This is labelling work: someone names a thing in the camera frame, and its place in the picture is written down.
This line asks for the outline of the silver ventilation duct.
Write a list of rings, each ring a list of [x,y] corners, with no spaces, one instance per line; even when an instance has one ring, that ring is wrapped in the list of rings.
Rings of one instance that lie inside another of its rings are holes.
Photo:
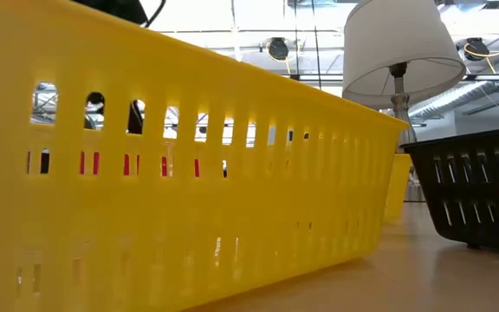
[[[494,66],[499,75],[499,63]],[[499,79],[485,80],[487,73],[475,74],[476,79],[466,80],[465,83],[449,91],[443,92],[428,100],[413,105],[409,111],[412,120],[428,120],[433,116],[445,114],[462,105],[481,99],[486,94],[493,94],[499,87]]]

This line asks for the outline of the yellow slotted plastic basket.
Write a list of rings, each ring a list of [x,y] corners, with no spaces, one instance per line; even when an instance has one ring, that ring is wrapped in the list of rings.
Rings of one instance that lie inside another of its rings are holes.
[[[411,157],[406,153],[394,156],[383,217],[385,223],[396,222],[402,215],[411,163]]]
[[[395,155],[367,115],[68,0],[0,0],[0,312],[176,311],[365,256]]]

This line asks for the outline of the table lamp white shade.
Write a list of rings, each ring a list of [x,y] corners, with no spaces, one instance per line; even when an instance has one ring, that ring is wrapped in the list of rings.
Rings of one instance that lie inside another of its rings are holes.
[[[465,65],[434,0],[361,0],[344,28],[344,99],[392,147],[416,141],[409,107],[460,82]]]

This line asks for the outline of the red slotted plastic basket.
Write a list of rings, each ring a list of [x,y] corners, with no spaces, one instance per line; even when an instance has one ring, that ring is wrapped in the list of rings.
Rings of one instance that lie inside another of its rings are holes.
[[[139,154],[131,155],[125,153],[123,158],[122,172],[124,176],[138,176],[141,172],[140,169],[141,157]],[[94,152],[91,158],[91,169],[87,167],[87,154],[81,152],[80,174],[98,175],[101,168],[101,156],[99,152]],[[172,177],[174,174],[174,163],[171,155],[162,156],[159,160],[159,175],[161,177]],[[199,159],[193,160],[193,176],[200,177],[200,162]]]

